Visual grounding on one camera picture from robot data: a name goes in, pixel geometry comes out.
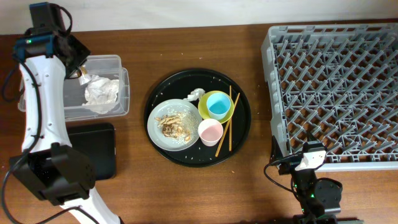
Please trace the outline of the pink cup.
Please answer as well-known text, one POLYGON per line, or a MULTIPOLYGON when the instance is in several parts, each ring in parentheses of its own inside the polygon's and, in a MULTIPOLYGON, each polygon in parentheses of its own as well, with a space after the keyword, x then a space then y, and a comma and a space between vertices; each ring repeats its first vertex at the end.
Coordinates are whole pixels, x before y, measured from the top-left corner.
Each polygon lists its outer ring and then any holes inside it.
POLYGON ((212 118, 204 119, 198 126, 198 134, 205 146, 214 146, 224 132, 222 124, 212 118))

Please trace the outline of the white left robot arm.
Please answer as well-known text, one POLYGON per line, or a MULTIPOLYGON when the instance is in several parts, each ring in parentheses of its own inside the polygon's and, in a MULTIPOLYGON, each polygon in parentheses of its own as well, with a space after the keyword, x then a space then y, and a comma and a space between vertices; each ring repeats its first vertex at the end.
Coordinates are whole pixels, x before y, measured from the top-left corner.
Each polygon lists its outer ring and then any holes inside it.
POLYGON ((90 51, 65 26, 64 7, 41 2, 29 9, 33 26, 13 53, 24 81, 25 135, 22 154, 11 158, 8 175, 80 223, 121 223, 95 188, 92 159, 73 148, 65 124, 64 81, 90 51))

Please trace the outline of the light blue cup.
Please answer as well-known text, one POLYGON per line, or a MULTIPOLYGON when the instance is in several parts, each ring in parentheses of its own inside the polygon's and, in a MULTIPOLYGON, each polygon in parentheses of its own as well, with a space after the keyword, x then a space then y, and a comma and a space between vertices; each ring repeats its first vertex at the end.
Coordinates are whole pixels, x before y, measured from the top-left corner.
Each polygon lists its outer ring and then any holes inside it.
POLYGON ((231 108, 230 98, 226 93, 212 93, 206 101, 206 108, 210 118, 221 120, 231 108))

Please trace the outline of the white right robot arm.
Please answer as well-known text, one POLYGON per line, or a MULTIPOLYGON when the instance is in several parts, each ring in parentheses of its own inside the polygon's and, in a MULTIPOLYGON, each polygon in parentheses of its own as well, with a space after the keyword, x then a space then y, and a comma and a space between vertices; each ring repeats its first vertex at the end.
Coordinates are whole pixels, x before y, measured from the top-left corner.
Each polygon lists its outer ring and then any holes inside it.
POLYGON ((282 155, 276 137, 272 137, 271 158, 264 167, 264 174, 276 186, 293 193, 302 209, 301 215, 274 220, 273 223, 364 223, 355 218, 337 219, 336 214, 341 212, 343 185, 337 180, 318 178, 315 173, 324 164, 325 156, 326 147, 310 132, 302 150, 288 156, 282 155), (267 174, 270 166, 278 167, 279 175, 291 175, 290 187, 283 186, 267 174))

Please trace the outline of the small white tissue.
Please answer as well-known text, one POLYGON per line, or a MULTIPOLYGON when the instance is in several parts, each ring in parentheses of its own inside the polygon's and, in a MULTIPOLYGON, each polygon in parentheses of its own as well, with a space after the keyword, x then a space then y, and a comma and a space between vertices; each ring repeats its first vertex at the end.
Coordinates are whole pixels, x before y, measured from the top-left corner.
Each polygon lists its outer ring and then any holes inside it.
POLYGON ((196 88, 193 91, 191 91, 190 94, 188 94, 187 97, 184 98, 184 100, 185 101, 200 100, 204 94, 205 94, 205 90, 204 89, 196 88))

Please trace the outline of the gold brown snack wrapper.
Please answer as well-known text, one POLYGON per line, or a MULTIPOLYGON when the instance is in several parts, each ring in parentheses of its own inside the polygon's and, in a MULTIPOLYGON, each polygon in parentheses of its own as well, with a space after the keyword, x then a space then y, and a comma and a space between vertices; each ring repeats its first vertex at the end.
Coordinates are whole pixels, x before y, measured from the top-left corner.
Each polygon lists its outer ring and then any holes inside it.
POLYGON ((91 75, 87 72, 86 68, 84 65, 80 67, 80 77, 78 78, 78 81, 80 85, 84 85, 89 83, 91 80, 91 75))

